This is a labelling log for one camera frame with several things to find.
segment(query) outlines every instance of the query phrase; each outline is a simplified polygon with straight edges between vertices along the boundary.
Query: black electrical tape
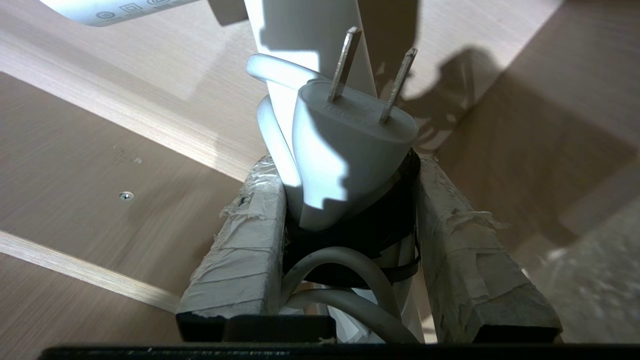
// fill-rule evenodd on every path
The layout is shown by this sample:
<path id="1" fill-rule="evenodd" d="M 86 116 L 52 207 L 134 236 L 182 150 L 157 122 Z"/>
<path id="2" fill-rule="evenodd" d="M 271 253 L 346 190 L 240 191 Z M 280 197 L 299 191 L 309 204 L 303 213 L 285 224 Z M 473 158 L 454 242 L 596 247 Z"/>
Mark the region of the black electrical tape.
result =
<path id="1" fill-rule="evenodd" d="M 380 257 L 381 251 L 414 233 L 413 185 L 419 172 L 420 158 L 410 149 L 398 168 L 400 178 L 383 197 L 353 218 L 323 231 L 304 230 L 292 216 L 287 215 L 286 229 L 289 242 L 284 249 L 283 272 L 286 274 L 299 260 L 325 247 L 348 247 L 375 259 Z M 419 263 L 420 254 L 407 265 L 382 270 L 387 279 L 394 283 L 413 276 Z M 338 264 L 321 265 L 311 271 L 305 279 L 343 288 L 367 287 L 358 274 Z"/>

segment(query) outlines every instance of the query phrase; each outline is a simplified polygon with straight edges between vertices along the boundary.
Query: plug prong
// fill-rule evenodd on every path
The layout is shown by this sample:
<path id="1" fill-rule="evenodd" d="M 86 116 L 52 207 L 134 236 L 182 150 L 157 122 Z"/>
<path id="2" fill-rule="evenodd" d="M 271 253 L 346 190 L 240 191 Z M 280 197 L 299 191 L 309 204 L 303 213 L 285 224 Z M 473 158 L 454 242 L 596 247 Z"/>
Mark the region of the plug prong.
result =
<path id="1" fill-rule="evenodd" d="M 407 75 L 409 75 L 409 69 L 411 68 L 411 64 L 413 63 L 413 59 L 415 59 L 415 55 L 417 53 L 418 50 L 416 50 L 415 48 L 411 48 L 404 55 L 402 65 L 400 65 L 400 70 L 398 71 L 398 75 L 396 76 L 396 80 L 394 81 L 394 87 L 391 89 L 389 100 L 387 100 L 385 109 L 382 111 L 382 115 L 380 115 L 380 124 L 384 125 L 389 121 L 389 114 L 391 114 L 391 109 L 394 108 L 396 99 L 398 98 L 398 95 L 400 94 L 400 91 L 404 86 L 404 81 L 406 80 Z"/>
<path id="2" fill-rule="evenodd" d="M 342 52 L 338 59 L 338 66 L 335 68 L 335 74 L 333 75 L 333 81 L 331 83 L 331 90 L 329 91 L 329 102 L 334 102 L 340 96 L 344 85 L 349 77 L 349 70 L 353 63 L 353 58 L 358 48 L 358 42 L 360 41 L 360 35 L 362 30 L 356 26 L 352 26 L 347 30 L 347 36 L 344 38 L 344 44 L 342 45 Z"/>

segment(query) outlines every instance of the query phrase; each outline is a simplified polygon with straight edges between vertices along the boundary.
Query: screw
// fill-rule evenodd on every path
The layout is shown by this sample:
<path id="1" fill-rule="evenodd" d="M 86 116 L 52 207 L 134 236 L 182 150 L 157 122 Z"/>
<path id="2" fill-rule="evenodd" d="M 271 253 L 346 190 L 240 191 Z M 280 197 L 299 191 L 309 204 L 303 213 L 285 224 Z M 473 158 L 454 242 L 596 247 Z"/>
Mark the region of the screw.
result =
<path id="1" fill-rule="evenodd" d="M 133 194 L 130 192 L 121 192 L 120 198 L 124 201 L 129 201 L 133 199 Z"/>

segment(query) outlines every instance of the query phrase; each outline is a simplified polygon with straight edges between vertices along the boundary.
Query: metal prong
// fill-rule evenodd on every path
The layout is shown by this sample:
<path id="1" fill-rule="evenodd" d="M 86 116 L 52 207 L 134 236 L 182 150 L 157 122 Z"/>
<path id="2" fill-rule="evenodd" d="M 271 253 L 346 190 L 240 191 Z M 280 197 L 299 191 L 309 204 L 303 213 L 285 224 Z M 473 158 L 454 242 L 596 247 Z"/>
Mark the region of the metal prong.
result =
<path id="1" fill-rule="evenodd" d="M 349 69 L 353 63 L 353 58 L 358 48 L 358 42 L 360 41 L 360 35 L 362 30 L 356 26 L 352 26 L 347 30 L 347 36 L 344 38 L 344 45 L 342 45 L 342 52 L 338 59 L 338 67 L 335 68 L 335 74 L 333 75 L 333 82 L 331 83 L 331 90 L 329 91 L 329 102 L 333 102 L 342 95 L 344 84 L 349 77 Z"/>
<path id="2" fill-rule="evenodd" d="M 418 50 L 416 50 L 415 48 L 411 48 L 404 55 L 404 60 L 402 61 L 402 65 L 400 65 L 400 71 L 398 71 L 398 75 L 396 76 L 396 80 L 394 81 L 394 87 L 391 89 L 391 95 L 389 95 L 389 100 L 387 100 L 385 109 L 382 111 L 382 115 L 380 116 L 380 124 L 384 125 L 387 123 L 387 121 L 389 121 L 389 114 L 391 113 L 391 109 L 394 108 L 396 99 L 400 94 L 400 90 L 402 90 L 402 87 L 404 86 L 404 81 L 409 74 L 409 69 L 411 68 L 411 64 L 413 63 L 413 59 L 415 59 L 415 55 L 417 53 Z"/>

